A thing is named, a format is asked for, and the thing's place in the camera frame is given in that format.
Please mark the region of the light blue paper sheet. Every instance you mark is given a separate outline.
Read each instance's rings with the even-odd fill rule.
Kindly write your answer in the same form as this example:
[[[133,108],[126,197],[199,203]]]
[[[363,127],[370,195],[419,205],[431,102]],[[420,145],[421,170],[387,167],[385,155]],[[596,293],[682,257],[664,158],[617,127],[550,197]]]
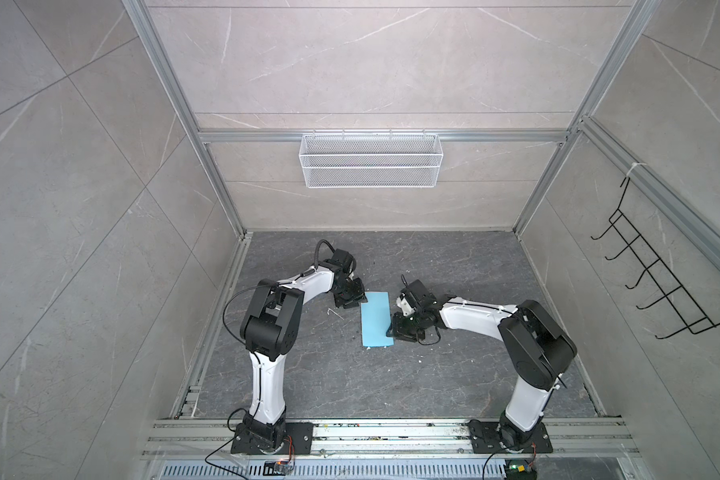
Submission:
[[[361,304],[362,344],[366,348],[394,345],[387,335],[391,323],[390,300],[387,292],[367,292]]]

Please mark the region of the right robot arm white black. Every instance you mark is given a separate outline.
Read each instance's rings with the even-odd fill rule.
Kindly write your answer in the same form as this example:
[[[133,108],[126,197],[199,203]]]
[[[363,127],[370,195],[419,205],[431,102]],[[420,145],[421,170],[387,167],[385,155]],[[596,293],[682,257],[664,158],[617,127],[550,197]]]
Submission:
[[[464,330],[503,342],[517,372],[511,399],[497,433],[509,450],[524,448],[541,423],[561,375],[577,355],[577,347],[546,309],[534,300],[519,305],[493,305],[461,297],[424,305],[400,296],[391,317],[389,337],[421,344],[425,330]]]

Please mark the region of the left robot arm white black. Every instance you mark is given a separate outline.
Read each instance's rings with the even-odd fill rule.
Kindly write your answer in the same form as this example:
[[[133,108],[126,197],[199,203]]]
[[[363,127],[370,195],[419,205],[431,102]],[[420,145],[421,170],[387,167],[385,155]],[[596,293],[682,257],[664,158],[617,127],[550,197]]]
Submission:
[[[262,280],[249,303],[240,335],[253,366],[253,398],[244,423],[260,435],[279,432],[285,419],[286,356],[294,346],[304,305],[330,293],[338,308],[366,301],[362,280],[347,267],[326,262],[302,274],[278,281]]]

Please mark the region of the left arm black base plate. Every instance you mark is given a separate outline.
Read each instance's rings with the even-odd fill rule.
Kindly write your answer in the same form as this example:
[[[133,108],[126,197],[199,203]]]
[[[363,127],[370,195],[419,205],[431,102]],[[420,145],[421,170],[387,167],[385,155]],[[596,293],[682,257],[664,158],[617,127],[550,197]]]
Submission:
[[[311,452],[315,425],[309,422],[284,422],[236,426],[230,452],[233,454],[308,455]]]

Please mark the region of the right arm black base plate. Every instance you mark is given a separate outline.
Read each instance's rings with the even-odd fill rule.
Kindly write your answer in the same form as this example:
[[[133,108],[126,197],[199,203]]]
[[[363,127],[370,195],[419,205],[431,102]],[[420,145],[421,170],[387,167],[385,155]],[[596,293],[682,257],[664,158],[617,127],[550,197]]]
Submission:
[[[504,417],[499,421],[472,419],[467,422],[466,427],[473,452],[476,454],[553,452],[546,426],[541,421],[529,431],[521,431]]]

